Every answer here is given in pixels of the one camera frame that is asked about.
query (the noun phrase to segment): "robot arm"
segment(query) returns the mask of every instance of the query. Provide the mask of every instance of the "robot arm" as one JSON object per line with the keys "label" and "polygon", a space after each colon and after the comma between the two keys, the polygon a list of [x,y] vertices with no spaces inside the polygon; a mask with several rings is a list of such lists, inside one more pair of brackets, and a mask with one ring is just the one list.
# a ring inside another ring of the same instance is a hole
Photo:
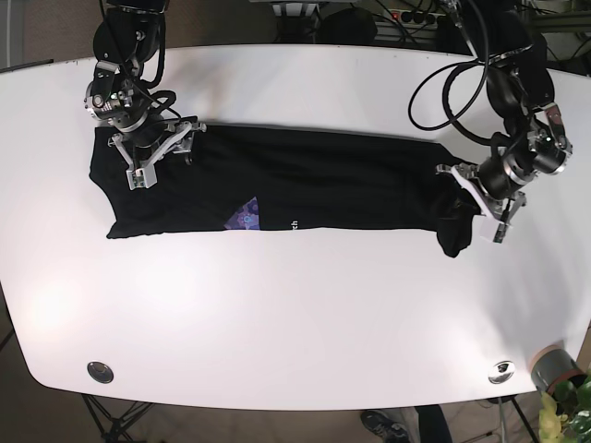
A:
{"label": "robot arm", "polygon": [[[491,138],[472,134],[457,120],[451,124],[475,143],[490,147],[491,155],[479,166],[440,166],[466,189],[485,216],[482,235],[501,243],[510,220],[525,205],[521,188],[539,174],[561,173],[573,148],[554,102],[554,85],[546,65],[546,42],[528,32],[510,0],[441,0],[468,46],[482,64],[488,63],[488,100],[503,119],[507,135]],[[482,29],[477,14],[484,19]],[[488,39],[488,60],[485,56]],[[454,115],[448,96],[454,79],[466,67],[456,67],[443,88],[443,108]],[[547,123],[537,115],[544,115]]]}
{"label": "robot arm", "polygon": [[[197,117],[183,118],[172,110],[176,94],[151,93],[163,77],[167,0],[108,0],[103,23],[94,35],[98,63],[88,86],[85,108],[97,120],[118,129],[109,141],[129,165],[131,190],[156,184],[154,164],[169,152],[190,161],[195,131],[206,130]],[[141,79],[144,64],[159,51],[158,70],[152,81]],[[169,111],[175,119],[165,120]]]}

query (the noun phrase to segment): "black t-shirt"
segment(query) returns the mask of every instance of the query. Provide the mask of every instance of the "black t-shirt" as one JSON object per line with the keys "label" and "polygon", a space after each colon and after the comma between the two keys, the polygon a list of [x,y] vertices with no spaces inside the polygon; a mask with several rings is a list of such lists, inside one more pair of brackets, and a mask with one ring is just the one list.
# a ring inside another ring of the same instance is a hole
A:
{"label": "black t-shirt", "polygon": [[438,164],[461,162],[442,145],[326,132],[210,126],[192,163],[168,154],[158,183],[129,190],[127,163],[97,128],[90,179],[111,201],[108,238],[143,234],[319,227],[438,232],[450,257],[470,244],[477,211]]}

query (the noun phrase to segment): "power strip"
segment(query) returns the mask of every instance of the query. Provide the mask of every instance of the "power strip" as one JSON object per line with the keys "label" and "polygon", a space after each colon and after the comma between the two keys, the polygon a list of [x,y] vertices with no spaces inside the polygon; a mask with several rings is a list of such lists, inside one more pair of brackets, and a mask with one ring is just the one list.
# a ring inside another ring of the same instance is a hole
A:
{"label": "power strip", "polygon": [[396,18],[408,30],[437,30],[439,26],[440,17],[445,17],[445,14],[438,14],[434,12],[411,11],[408,9],[389,9],[390,15],[384,11],[383,16],[392,20]]}
{"label": "power strip", "polygon": [[[434,45],[440,18],[445,18],[444,14],[424,13],[420,11],[413,12],[409,9],[389,9],[390,15],[384,11],[383,17],[393,20],[397,19],[404,28],[413,36],[414,41],[427,47]],[[378,35],[376,42],[382,42],[385,45],[391,45],[403,38],[399,29],[392,23],[376,22],[378,25]]]}

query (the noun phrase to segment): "gray floor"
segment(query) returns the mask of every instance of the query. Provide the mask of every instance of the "gray floor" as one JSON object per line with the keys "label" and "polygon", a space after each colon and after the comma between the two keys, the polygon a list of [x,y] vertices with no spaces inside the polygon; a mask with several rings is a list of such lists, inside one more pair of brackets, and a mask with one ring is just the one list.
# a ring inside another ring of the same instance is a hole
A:
{"label": "gray floor", "polygon": [[[169,47],[272,42],[275,20],[268,6],[247,0],[173,0],[168,13]],[[24,61],[56,61],[92,56],[92,36],[100,22],[96,0],[29,0],[24,14]],[[9,330],[0,312],[0,338]],[[536,394],[520,396],[532,425]],[[106,400],[112,411],[127,402]],[[507,408],[512,443],[531,441],[514,409]],[[78,394],[39,385],[29,374],[17,340],[0,353],[0,441],[98,442],[98,432]],[[484,401],[444,405],[457,443],[498,429],[496,408]],[[413,427],[412,410],[391,411]],[[379,440],[358,420],[359,412],[244,412],[157,405],[131,431],[150,442],[323,442],[371,443]],[[494,437],[481,440],[499,441]]]}

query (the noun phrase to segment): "metal grommet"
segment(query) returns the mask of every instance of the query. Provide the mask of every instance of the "metal grommet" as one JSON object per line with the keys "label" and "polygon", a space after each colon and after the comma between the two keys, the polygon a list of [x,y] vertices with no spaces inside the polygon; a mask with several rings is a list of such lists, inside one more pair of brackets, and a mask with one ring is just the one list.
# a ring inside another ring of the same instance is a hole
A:
{"label": "metal grommet", "polygon": [[105,363],[90,362],[86,366],[89,374],[95,381],[99,383],[111,383],[113,381],[113,371]]}
{"label": "metal grommet", "polygon": [[488,381],[493,385],[504,383],[515,373],[515,364],[513,362],[497,363],[488,372]]}

